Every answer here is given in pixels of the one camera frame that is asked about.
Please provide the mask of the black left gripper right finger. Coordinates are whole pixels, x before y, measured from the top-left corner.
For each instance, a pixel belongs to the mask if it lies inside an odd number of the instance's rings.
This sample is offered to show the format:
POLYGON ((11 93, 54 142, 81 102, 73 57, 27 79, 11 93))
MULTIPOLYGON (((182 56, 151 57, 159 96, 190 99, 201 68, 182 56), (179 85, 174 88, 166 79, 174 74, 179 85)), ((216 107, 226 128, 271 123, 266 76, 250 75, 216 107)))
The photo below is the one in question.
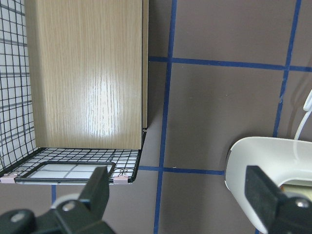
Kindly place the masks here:
POLYGON ((245 197, 267 231, 273 226, 285 194, 259 166, 247 166, 245 197))

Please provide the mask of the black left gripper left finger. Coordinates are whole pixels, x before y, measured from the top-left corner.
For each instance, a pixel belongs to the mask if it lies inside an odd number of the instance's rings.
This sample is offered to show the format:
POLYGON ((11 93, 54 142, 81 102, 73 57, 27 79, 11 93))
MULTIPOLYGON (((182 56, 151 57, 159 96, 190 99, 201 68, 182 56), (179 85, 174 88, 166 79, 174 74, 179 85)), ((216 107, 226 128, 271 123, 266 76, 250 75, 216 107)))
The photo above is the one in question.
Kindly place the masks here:
POLYGON ((101 221, 109 200, 107 167, 96 167, 78 197, 83 223, 101 221))

